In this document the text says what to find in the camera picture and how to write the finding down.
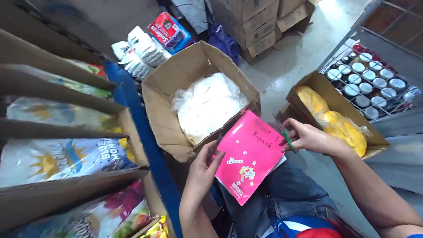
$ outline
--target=blue metal rack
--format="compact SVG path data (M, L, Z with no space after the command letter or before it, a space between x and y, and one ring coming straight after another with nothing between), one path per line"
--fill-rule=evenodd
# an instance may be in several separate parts
M166 161L160 154L159 146L148 122L146 109L141 105L132 76L114 62L107 62L104 67L109 80L118 85L113 92L115 102L129 107L131 111L132 119L150 163L149 169L169 213L176 236L183 238L179 222L181 195L170 175Z

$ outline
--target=green scissors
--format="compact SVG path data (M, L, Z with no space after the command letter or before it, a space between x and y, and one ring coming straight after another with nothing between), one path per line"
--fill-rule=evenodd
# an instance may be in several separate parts
M289 147L291 148L292 152L295 152L294 147L292 146L291 140L288 138L288 134L286 133L286 130L282 128L282 126L279 124L279 122L277 121L276 117L272 114L273 118L276 121L277 126L279 127L279 130L282 132L283 137L285 138L286 142L288 143Z

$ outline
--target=yellow plastic bag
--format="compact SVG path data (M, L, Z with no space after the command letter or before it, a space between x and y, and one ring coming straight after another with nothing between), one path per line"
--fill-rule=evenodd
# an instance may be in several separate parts
M328 111L316 118L324 131L338 139L343 140L360 156L366 153L367 142L361 129L350 119L336 111Z
M153 225L144 235L140 238L168 238L169 229L166 222L166 216L162 216L161 219Z
M313 116L329 111L326 101L310 87L299 86L295 91Z

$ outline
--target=wire cage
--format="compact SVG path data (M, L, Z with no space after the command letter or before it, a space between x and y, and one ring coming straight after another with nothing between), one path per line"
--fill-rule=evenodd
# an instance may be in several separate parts
M423 1L371 1L319 70L370 122L417 108Z

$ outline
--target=scissors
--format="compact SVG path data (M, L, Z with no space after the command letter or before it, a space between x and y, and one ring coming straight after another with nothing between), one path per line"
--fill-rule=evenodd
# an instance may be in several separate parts
M214 155L214 153L217 150L217 147L219 146L220 142L222 141L223 135L220 133L217 140L216 140L216 144L212 147L211 150L209 150L209 153L207 154L207 159L206 159L206 164L208 166L210 166L210 164L212 163L212 157Z
M286 133L286 130L282 128L282 126L279 124L278 120L276 119L275 115L273 115L273 118L276 121L277 126L279 127L279 130L282 132L283 137L285 138L286 142L288 143L289 147L291 148L292 152L294 152L295 154L297 152L295 152L294 147L292 146L291 140L288 138L288 134Z

